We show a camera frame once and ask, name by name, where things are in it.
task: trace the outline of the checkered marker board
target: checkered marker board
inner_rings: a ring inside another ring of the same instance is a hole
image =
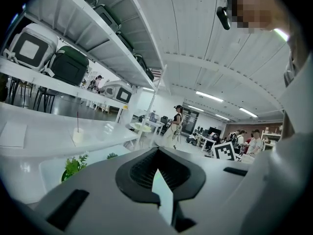
[[[231,142],[214,145],[212,147],[214,158],[223,160],[235,160],[236,155]]]

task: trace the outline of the green plant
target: green plant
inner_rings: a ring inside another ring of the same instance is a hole
[[[70,159],[67,159],[65,172],[62,175],[61,181],[65,181],[70,176],[73,176],[75,173],[79,172],[81,169],[84,169],[87,166],[87,164],[85,163],[87,158],[88,155],[79,156],[78,160],[76,160],[75,157],[72,158],[72,161]]]
[[[117,157],[118,155],[115,154],[115,153],[110,153],[108,156],[107,156],[107,159],[112,159],[112,158],[115,158]]]

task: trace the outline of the ceiling light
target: ceiling light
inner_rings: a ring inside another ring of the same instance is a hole
[[[201,112],[204,112],[204,110],[198,109],[198,108],[193,107],[193,106],[191,106],[191,105],[189,105],[188,107],[190,107],[190,108],[192,108],[192,109],[195,109],[195,110],[198,110],[198,111],[201,111]]]
[[[229,121],[229,119],[228,119],[228,118],[222,117],[222,116],[217,115],[217,114],[215,114],[215,115],[216,115],[216,116],[218,116],[218,117],[220,117],[220,118],[224,118],[224,119],[226,119],[227,121]]]
[[[154,92],[154,90],[146,88],[146,87],[143,87],[143,89],[146,90],[146,91]]]
[[[253,114],[253,113],[251,113],[251,112],[245,110],[244,108],[240,108],[239,110],[242,110],[243,112],[248,113],[249,115],[253,116],[254,118],[257,118],[257,117],[258,117],[257,115],[255,115],[255,114]]]
[[[280,35],[285,41],[288,40],[289,36],[285,32],[281,31],[280,29],[274,29],[274,31],[278,33],[278,35]]]
[[[208,98],[214,99],[214,100],[219,101],[219,102],[223,102],[223,101],[224,101],[224,100],[222,100],[222,99],[219,99],[219,98],[217,98],[217,97],[214,97],[214,96],[211,96],[211,95],[202,93],[202,92],[196,92],[196,94],[201,95],[201,96],[206,96],[206,97],[208,97]]]

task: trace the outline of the glass door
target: glass door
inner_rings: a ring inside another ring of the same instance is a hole
[[[195,112],[189,109],[184,109],[183,112],[183,118],[184,118],[184,123],[182,125],[182,132],[183,133],[187,133],[187,134],[192,134],[195,126],[196,126],[196,122],[199,116],[199,112]]]

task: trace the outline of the brown wall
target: brown wall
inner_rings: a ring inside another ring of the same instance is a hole
[[[251,131],[254,129],[258,129],[260,131],[260,135],[262,134],[262,131],[265,131],[265,128],[268,127],[269,133],[274,133],[276,129],[276,133],[280,134],[281,131],[279,130],[279,126],[281,126],[283,123],[262,123],[262,124],[228,124],[226,125],[225,132],[223,138],[226,138],[229,133],[237,131],[237,130],[245,130],[248,132],[244,136],[245,141],[250,137]]]

